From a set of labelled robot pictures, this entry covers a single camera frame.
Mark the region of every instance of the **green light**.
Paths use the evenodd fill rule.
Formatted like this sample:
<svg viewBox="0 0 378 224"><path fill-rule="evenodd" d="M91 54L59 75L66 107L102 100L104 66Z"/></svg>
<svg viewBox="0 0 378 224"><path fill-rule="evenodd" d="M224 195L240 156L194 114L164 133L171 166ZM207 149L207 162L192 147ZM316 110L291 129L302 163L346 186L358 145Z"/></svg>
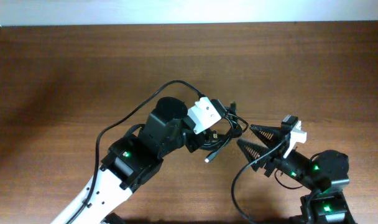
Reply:
<svg viewBox="0 0 378 224"><path fill-rule="evenodd" d="M326 205L323 207L323 209L325 210L325 212L330 212L330 206Z"/></svg>

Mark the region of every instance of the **wooden table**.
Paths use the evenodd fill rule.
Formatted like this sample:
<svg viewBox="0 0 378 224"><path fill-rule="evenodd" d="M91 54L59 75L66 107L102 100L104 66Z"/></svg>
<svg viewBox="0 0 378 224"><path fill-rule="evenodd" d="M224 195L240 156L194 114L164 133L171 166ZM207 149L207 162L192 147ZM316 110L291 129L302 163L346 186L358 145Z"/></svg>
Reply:
<svg viewBox="0 0 378 224"><path fill-rule="evenodd" d="M97 134L173 79L235 101L251 124L299 116L308 141L298 151L347 154L351 212L358 223L378 223L378 22L1 28L0 223L51 222L90 179ZM104 136L101 158L161 96L196 100L184 86L168 87ZM230 187L244 156L233 142L210 164L206 155L171 153L115 212L241 220ZM299 215L308 193L262 172L246 172L237 186L240 205L260 220Z"/></svg>

